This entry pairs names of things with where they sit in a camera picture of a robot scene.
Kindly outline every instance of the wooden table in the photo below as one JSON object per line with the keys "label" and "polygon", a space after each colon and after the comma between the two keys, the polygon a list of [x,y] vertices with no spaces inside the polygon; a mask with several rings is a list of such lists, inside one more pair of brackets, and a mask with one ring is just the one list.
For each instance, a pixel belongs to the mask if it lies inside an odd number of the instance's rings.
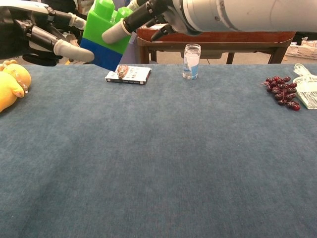
{"label": "wooden table", "polygon": [[188,43],[201,45],[202,55],[206,51],[211,54],[229,52],[227,64],[233,62],[234,53],[237,52],[263,52],[271,55],[268,63],[281,63],[295,36],[295,32],[205,32],[199,36],[175,33],[151,42],[157,28],[141,27],[137,30],[141,63],[150,62],[149,53],[151,60],[157,61],[157,51],[183,52]]}

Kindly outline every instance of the robotic hand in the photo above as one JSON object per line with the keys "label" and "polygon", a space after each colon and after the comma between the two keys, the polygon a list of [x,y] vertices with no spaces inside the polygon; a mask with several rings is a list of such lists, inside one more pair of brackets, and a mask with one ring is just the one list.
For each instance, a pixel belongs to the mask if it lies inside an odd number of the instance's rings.
{"label": "robotic hand", "polygon": [[62,57],[91,62],[91,51],[70,44],[61,33],[70,26],[84,29],[85,25],[76,15],[54,11],[46,4],[0,0],[0,59],[23,56],[43,66],[55,66]]}
{"label": "robotic hand", "polygon": [[132,0],[134,12],[103,33],[112,44],[146,24],[165,25],[152,41],[175,32],[196,36],[209,31],[317,32],[315,0]]}

